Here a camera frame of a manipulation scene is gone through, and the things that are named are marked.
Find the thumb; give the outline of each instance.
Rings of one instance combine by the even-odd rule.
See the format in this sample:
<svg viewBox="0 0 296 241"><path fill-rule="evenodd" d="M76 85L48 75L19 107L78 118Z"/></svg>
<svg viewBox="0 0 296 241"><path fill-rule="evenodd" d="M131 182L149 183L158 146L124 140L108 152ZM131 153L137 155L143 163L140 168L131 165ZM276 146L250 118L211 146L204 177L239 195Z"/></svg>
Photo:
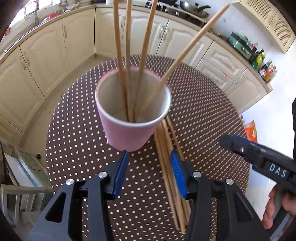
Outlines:
<svg viewBox="0 0 296 241"><path fill-rule="evenodd" d="M292 215L296 215L296 195L292 193L286 193L283 197L282 202L283 208L292 213Z"/></svg>

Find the gas stove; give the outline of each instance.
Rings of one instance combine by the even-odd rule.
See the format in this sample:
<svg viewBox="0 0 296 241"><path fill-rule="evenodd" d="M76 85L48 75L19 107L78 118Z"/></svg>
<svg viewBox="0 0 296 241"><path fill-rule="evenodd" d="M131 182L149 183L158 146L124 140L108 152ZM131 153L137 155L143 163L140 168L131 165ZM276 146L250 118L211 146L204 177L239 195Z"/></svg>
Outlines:
<svg viewBox="0 0 296 241"><path fill-rule="evenodd" d="M144 4L143 5L133 4L133 5L138 7L151 8L152 3L148 1L146 2L145 5ZM161 12L166 12L170 15L175 15L201 28L207 23L207 21L205 21L204 19L184 11L177 4L172 4L170 1L162 0L162 2L159 2L157 4L156 10Z"/></svg>

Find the cup rim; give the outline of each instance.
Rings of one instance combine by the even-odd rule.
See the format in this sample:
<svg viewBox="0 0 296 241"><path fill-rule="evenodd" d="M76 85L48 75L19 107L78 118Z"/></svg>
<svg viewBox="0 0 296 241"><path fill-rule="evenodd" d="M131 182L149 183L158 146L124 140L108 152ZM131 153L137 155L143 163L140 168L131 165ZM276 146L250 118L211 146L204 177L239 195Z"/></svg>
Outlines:
<svg viewBox="0 0 296 241"><path fill-rule="evenodd" d="M139 69L138 67L131 67L131 70L135 70L135 69ZM165 91L166 93L169 95L169 104L167 106L167 108L165 109L165 111L156 119L154 120L151 120L151 121L148 121L148 122L143 122L143 123L131 123L131 122L126 122L126 121L123 121L123 120L119 120L119 119L116 119L115 117L111 116L110 114L108 114L104 108L101 106L98 98L97 98L97 93L102 85L102 82L111 74L115 74L116 72L118 72L119 70L118 69L113 69L111 71L108 71L106 72L99 80L97 86L96 86L96 92L95 92L95 99L96 99L96 105L97 105L97 108L104 114L104 116L106 118L108 118L110 121L116 123L116 124L120 124L122 126L126 126L126 127L145 127L145 126L151 126L159 121L161 121L169 112L170 110L170 106L171 106L171 103L172 103L172 97L171 97L171 91L170 89L168 88L168 86L165 84L164 87L165 87ZM144 69L144 72L150 74L150 75L153 75L155 78L160 78L157 74L155 74L154 72L152 72L151 70L149 69Z"/></svg>

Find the polka dot tablecloth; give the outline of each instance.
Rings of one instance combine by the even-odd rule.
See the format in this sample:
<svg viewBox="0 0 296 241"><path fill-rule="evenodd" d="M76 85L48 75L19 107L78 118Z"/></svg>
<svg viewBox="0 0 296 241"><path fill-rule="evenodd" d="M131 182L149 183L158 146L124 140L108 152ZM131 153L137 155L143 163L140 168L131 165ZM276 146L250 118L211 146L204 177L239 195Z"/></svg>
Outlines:
<svg viewBox="0 0 296 241"><path fill-rule="evenodd" d="M139 61L140 56L131 57L132 66L138 66ZM146 68L163 76L173 61L148 56ZM90 69L73 83L54 111L46 141L46 162L55 192L68 178L88 180L121 155L106 143L95 104L96 85L114 68L116 61L110 60ZM185 161L211 179L232 178L245 192L249 164L218 143L223 133L245 137L242 121L226 95L186 64L179 65L167 84L173 90L169 116ZM216 233L214 199L212 204L211 238ZM153 136L140 150L129 154L126 181L118 199L108 201L108 208L116 241L184 239L172 220ZM84 199L82 224L86 240L87 217Z"/></svg>

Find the green appliance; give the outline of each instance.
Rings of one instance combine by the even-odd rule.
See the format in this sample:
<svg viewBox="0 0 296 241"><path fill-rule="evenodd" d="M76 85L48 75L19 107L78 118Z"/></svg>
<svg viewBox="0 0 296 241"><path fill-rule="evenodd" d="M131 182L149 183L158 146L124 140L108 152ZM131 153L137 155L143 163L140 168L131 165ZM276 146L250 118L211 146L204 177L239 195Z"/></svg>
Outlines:
<svg viewBox="0 0 296 241"><path fill-rule="evenodd" d="M253 44L243 34L232 32L228 42L247 60L256 52L256 49L252 49Z"/></svg>

